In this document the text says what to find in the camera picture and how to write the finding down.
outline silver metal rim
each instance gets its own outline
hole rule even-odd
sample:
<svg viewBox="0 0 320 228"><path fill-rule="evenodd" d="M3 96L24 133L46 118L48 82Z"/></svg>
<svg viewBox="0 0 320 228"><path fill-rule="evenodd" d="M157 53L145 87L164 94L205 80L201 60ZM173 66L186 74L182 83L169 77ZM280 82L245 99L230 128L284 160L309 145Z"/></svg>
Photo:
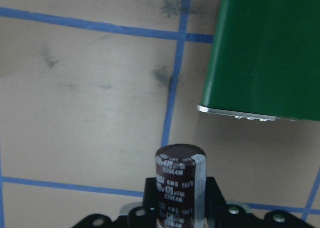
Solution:
<svg viewBox="0 0 320 228"><path fill-rule="evenodd" d="M242 207L245 210L245 213L252 214L252 211L251 211L250 207L245 203L235 202L235 201L226 201L226 204L230 205L230 206L236 205L236 206Z"/></svg>
<svg viewBox="0 0 320 228"><path fill-rule="evenodd" d="M212 114L219 114L219 115L226 115L226 116L233 116L237 119L240 118L247 118L248 120L260 120L262 122L266 121L275 121L277 117L275 116L268 116L262 114L254 114L254 113L246 113L246 112L236 112L236 111L229 111L229 110L221 110L221 109L213 109L209 107L204 107L201 105L197 106L198 111L212 113Z"/></svg>
<svg viewBox="0 0 320 228"><path fill-rule="evenodd" d="M274 221L276 221L278 223L284 223L286 221L284 216L281 215L281 214L274 214L272 218L273 218Z"/></svg>

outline metal edge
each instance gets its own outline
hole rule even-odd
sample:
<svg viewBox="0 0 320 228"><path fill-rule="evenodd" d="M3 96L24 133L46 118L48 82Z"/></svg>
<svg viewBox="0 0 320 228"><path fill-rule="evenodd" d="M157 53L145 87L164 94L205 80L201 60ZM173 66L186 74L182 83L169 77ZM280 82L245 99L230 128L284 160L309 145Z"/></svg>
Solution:
<svg viewBox="0 0 320 228"><path fill-rule="evenodd" d="M214 108L204 107L204 106L201 106L201 105L198 105L197 109L200 112L219 114L219 115L226 115L226 116L233 116L233 117L235 117L237 119L247 118L248 120L260 120L262 122L275 121L277 119L276 116L269 116L269 115L263 115L263 114L254 114L254 113L246 113L246 112L237 112L237 111L214 109Z"/></svg>

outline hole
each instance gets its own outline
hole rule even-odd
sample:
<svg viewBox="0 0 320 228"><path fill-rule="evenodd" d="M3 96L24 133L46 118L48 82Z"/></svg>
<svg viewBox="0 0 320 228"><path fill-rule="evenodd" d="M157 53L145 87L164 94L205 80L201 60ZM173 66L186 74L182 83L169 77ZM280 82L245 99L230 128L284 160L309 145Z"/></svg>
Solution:
<svg viewBox="0 0 320 228"><path fill-rule="evenodd" d="M96 219L96 220L92 223L92 225L93 225L94 227L99 227L99 226L101 226L103 223L105 223L105 221L104 221L102 218L99 218L99 219Z"/></svg>
<svg viewBox="0 0 320 228"><path fill-rule="evenodd" d="M137 217L143 217L146 214L146 211L144 209L139 209L135 212L135 215Z"/></svg>

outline beige surface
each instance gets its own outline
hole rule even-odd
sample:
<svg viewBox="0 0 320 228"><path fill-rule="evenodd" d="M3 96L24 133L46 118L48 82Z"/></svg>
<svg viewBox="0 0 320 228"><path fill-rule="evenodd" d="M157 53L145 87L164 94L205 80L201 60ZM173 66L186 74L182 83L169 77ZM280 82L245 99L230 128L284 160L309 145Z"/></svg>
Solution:
<svg viewBox="0 0 320 228"><path fill-rule="evenodd" d="M310 225L319 227L320 216L319 215L309 215L307 221Z"/></svg>
<svg viewBox="0 0 320 228"><path fill-rule="evenodd" d="M191 0L188 32L214 34L221 0Z"/></svg>
<svg viewBox="0 0 320 228"><path fill-rule="evenodd" d="M191 0L187 31L213 34L219 4ZM178 30L180 5L0 0L0 7L169 31ZM3 17L0 24L2 174L143 191L155 175L176 41ZM185 43L169 142L203 148L207 173L228 200L305 207L319 168L320 123L198 112L210 50ZM141 200L7 183L3 190L6 228L70 227L96 212L115 219L122 205ZM319 217L308 221L320 227Z"/></svg>
<svg viewBox="0 0 320 228"><path fill-rule="evenodd" d="M3 175L143 191L176 42L0 23Z"/></svg>
<svg viewBox="0 0 320 228"><path fill-rule="evenodd" d="M142 198L23 186L3 186L6 228L70 228L85 216L102 214L113 221L122 206Z"/></svg>
<svg viewBox="0 0 320 228"><path fill-rule="evenodd" d="M176 31L181 0L0 0L0 6L101 21L116 25Z"/></svg>
<svg viewBox="0 0 320 228"><path fill-rule="evenodd" d="M210 46L187 43L170 143L192 143L207 155L228 200L304 207L320 160L320 123L260 122L197 112Z"/></svg>
<svg viewBox="0 0 320 228"><path fill-rule="evenodd" d="M320 209L320 191L318 190L312 208Z"/></svg>

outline black bracket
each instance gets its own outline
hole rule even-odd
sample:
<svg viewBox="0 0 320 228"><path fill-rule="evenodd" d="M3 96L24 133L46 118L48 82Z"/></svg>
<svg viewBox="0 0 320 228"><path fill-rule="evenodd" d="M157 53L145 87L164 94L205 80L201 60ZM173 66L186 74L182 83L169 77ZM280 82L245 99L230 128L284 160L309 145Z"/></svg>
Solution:
<svg viewBox="0 0 320 228"><path fill-rule="evenodd" d="M157 207L156 179L147 178L141 207L119 216L114 222L107 216L93 214L73 228L155 228ZM213 177L206 179L205 217L209 228L314 228L284 211L269 212L261 220L242 206L227 204Z"/></svg>

